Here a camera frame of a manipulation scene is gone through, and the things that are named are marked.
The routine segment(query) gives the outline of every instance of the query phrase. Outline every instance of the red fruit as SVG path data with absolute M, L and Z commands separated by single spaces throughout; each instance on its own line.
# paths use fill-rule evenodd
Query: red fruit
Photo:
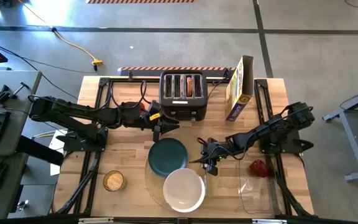
M 249 169 L 251 172 L 256 174 L 258 177 L 267 177 L 269 175 L 269 170 L 267 169 L 266 164 L 260 159 L 255 160 L 250 166 Z

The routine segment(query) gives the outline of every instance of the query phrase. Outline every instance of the desk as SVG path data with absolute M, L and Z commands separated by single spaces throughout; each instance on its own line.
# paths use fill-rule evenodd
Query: desk
M 84 77 L 78 103 L 93 106 L 96 100 L 100 77 Z M 268 79 L 273 112 L 279 113 L 288 104 L 287 93 L 282 79 Z M 138 101 L 139 83 L 115 83 L 114 97 L 117 102 Z M 253 98 L 236 122 L 224 121 L 224 93 L 226 85 L 219 85 L 211 94 L 205 120 L 200 122 L 181 121 L 180 128 L 173 133 L 186 132 L 201 138 L 224 137 L 249 131 L 259 125 L 256 102 Z M 158 99 L 158 84 L 148 83 L 145 96 L 148 100 Z M 221 161 L 219 185 L 214 196 L 205 200 L 196 211 L 178 213 L 161 207 L 149 195 L 144 180 L 144 166 L 147 154 L 153 144 L 152 132 L 133 128 L 119 128 L 109 131 L 108 145 L 102 153 L 101 163 L 94 192 L 91 215 L 94 217 L 203 217 L 203 218 L 254 218 L 263 215 L 252 215 L 241 209 L 241 201 L 236 195 L 237 178 L 236 162 L 233 159 Z M 258 152 L 255 144 L 248 153 Z M 78 185 L 84 153 L 74 152 L 62 165 L 54 206 L 59 209 L 69 199 Z M 313 213 L 305 172 L 299 158 L 290 154 L 282 155 L 285 176 L 289 189 L 304 208 Z M 123 192 L 108 192 L 103 187 L 103 177 L 110 170 L 121 171 L 127 179 Z M 88 189 L 85 189 L 82 207 L 86 204 Z
M 21 90 L 18 99 L 8 100 L 6 106 L 28 112 L 30 103 L 27 96 L 37 91 L 40 78 L 40 73 L 36 71 L 0 71 L 0 89 L 5 84 L 14 91 L 20 87 L 20 82 L 24 82 L 30 87 L 30 90 Z M 4 160 L 9 164 L 9 168 L 5 175 L 4 185 L 0 190 L 0 219 L 5 219 L 11 212 L 28 157 L 24 153 L 14 153 L 27 115 L 20 111 L 10 112 L 11 117 L 0 143 L 0 162 L 5 156 L 11 155 Z

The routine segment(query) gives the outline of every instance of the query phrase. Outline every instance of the white paper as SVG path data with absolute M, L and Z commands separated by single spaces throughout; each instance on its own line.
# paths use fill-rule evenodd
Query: white paper
M 62 133 L 67 133 L 66 130 L 60 130 Z M 57 136 L 63 136 L 64 134 L 62 134 L 60 131 L 55 131 L 55 134 L 53 135 L 52 141 L 50 141 L 49 144 L 49 148 L 50 149 L 58 149 L 56 151 L 60 152 L 63 154 L 63 147 L 65 146 L 65 143 L 62 142 L 61 140 L 57 139 Z M 50 175 L 57 175 L 60 173 L 60 166 L 55 165 L 55 164 L 51 164 L 50 165 Z

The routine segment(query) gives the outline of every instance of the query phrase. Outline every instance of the white bowl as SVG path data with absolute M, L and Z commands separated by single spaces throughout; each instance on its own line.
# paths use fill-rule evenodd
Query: white bowl
M 165 201 L 178 212 L 196 210 L 205 197 L 202 178 L 191 169 L 177 169 L 165 180 L 163 186 Z

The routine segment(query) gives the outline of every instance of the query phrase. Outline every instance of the wooden table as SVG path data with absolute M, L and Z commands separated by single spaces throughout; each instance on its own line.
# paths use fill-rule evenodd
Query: wooden table
M 78 103 L 94 106 L 100 77 L 84 77 Z M 268 79 L 273 113 L 279 113 L 288 104 L 284 80 Z M 138 101 L 140 83 L 115 83 L 116 101 Z M 219 85 L 211 94 L 206 117 L 200 122 L 182 121 L 174 133 L 184 132 L 204 139 L 246 132 L 259 125 L 255 98 L 251 99 L 236 122 L 224 121 L 224 93 L 226 85 Z M 146 98 L 158 100 L 158 84 L 148 83 Z M 196 211 L 178 213 L 160 206 L 149 195 L 145 185 L 145 163 L 153 144 L 152 131 L 134 128 L 109 130 L 108 145 L 102 154 L 92 216 L 94 217 L 203 217 L 203 218 L 265 218 L 271 215 L 249 214 L 242 209 L 237 195 L 236 162 L 228 158 L 218 163 L 220 180 L 212 198 L 204 200 Z M 250 148 L 250 156 L 259 155 L 258 142 Z M 54 208 L 57 210 L 69 199 L 78 185 L 84 152 L 74 152 L 63 163 L 58 179 Z M 306 211 L 313 213 L 305 171 L 300 159 L 292 154 L 283 154 L 283 165 L 288 188 Z M 121 171 L 127 179 L 127 187 L 122 192 L 108 192 L 103 187 L 103 177 L 110 170 Z M 82 208 L 86 204 L 88 187 L 84 191 Z

